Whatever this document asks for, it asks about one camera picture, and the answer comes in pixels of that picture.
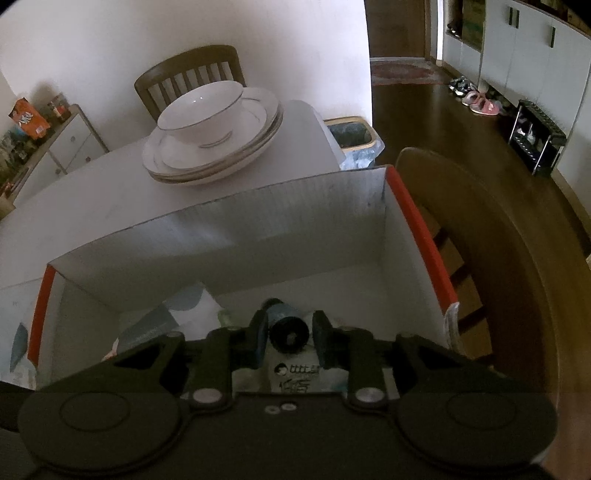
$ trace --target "baseboard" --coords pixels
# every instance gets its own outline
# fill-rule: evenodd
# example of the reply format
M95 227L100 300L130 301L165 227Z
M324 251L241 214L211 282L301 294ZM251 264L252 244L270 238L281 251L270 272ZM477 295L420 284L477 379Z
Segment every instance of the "baseboard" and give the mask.
M570 203L574 214L581 222L581 225L583 225L583 229L591 241L591 216L589 216L587 213L587 210L579 200L579 197L577 197L577 194L574 192L572 187L557 168L552 171L552 180L554 180L556 186L560 189L564 197Z
M448 62L446 62L446 61L443 61L443 60L441 61L441 67L443 68L443 70L448 72L454 78L458 78L458 77L462 76L462 74L460 72L458 72L454 67L449 65Z

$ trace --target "white wall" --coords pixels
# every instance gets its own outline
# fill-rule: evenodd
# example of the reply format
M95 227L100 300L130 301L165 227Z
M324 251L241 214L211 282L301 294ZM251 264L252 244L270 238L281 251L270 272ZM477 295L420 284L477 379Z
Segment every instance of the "white wall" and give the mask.
M431 2L431 56L436 60L443 58L443 0Z
M2 72L0 72L0 137L5 131L14 125L12 119L8 116L17 97L8 86L8 82Z
M363 0L20 0L0 18L0 70L33 102L63 91L113 149L154 127L137 77L214 43L237 48L247 85L371 121Z
M577 120L570 131L569 142L557 166L591 216L591 85L583 96Z

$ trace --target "orange box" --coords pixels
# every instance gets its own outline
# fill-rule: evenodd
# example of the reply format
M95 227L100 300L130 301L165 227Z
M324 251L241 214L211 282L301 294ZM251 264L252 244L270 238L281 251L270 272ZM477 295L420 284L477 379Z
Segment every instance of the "orange box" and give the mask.
M27 102L26 98L17 100L9 116L21 130L34 140L45 137L50 127L47 120Z

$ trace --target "wooden floor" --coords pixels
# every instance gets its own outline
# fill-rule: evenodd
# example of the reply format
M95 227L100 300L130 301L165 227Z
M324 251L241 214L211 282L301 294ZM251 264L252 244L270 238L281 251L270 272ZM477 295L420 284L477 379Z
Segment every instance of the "wooden floor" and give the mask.
M433 150L468 171L523 238L550 305L560 370L560 426L548 467L560 479L591 476L591 271L589 239L552 179L532 177L504 140L503 122L471 113L445 85L374 87L380 164L405 147Z
M378 163L394 164L405 147L433 150L469 170L524 220L542 215L553 229L574 232L579 244L573 248L591 254L589 237L560 189L552 179L532 177L507 145L507 119L471 113L446 85L374 86L373 104L374 128L386 144Z

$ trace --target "sneaker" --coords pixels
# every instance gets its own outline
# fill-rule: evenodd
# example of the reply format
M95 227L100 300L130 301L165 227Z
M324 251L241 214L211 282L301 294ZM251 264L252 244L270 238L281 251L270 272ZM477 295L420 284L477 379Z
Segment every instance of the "sneaker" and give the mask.
M478 90L476 85L474 85L470 80L464 77L461 82L458 82L456 87L454 88L454 93L457 97L463 98L468 93L473 92L474 90Z
M449 82L449 89L453 92L456 89L457 84L463 82L464 80L466 80L466 77L464 76L461 76L457 79L453 79L451 82Z

